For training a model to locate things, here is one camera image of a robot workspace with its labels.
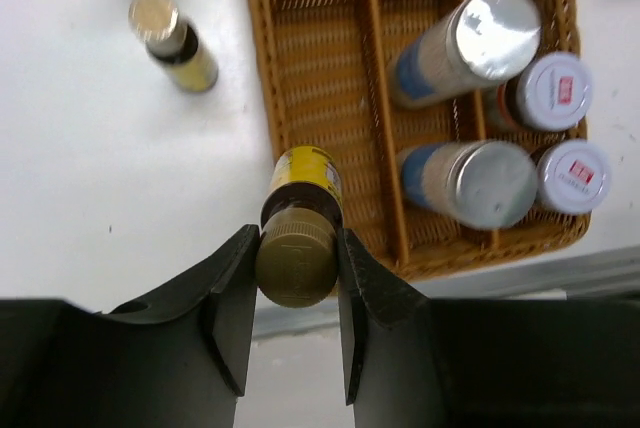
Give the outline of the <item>small brown cork bottle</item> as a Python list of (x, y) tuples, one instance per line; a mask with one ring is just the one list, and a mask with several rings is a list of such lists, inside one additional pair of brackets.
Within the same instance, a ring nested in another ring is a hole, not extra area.
[(218, 65), (173, 0), (132, 0), (128, 22), (148, 55), (178, 88), (203, 93), (215, 85)]

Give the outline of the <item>small yellow cork bottle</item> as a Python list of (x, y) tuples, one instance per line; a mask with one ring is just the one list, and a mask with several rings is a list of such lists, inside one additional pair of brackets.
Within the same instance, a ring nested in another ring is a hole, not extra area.
[(287, 308), (324, 300), (338, 277), (336, 238), (344, 224), (341, 177), (333, 158), (312, 145), (284, 152), (260, 224), (255, 275), (264, 296)]

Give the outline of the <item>silver lid blue can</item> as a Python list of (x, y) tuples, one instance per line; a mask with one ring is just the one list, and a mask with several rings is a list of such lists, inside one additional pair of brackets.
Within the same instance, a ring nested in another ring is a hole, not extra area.
[(517, 224), (538, 192), (529, 154), (510, 142), (425, 144), (400, 151), (396, 161), (405, 199), (476, 230)]

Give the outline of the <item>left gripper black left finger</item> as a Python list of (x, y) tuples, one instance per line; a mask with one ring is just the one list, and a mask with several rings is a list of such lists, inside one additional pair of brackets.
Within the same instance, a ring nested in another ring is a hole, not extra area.
[(109, 313), (1, 303), (5, 427), (230, 427), (246, 388), (260, 242), (206, 259)]

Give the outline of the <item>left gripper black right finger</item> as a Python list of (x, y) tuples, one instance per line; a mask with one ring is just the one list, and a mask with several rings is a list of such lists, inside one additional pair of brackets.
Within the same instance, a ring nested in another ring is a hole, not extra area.
[(346, 402), (359, 427), (635, 427), (639, 304), (432, 299), (337, 235)]

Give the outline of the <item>brown jar white lid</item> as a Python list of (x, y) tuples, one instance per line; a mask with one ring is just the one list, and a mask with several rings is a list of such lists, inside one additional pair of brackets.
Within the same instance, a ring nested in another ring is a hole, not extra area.
[(538, 177), (537, 203), (568, 215), (592, 212), (612, 185), (608, 156), (596, 144), (571, 139), (537, 149), (531, 155)]
[(591, 70), (578, 56), (548, 53), (483, 93), (485, 121), (498, 132), (561, 132), (585, 118), (593, 87)]

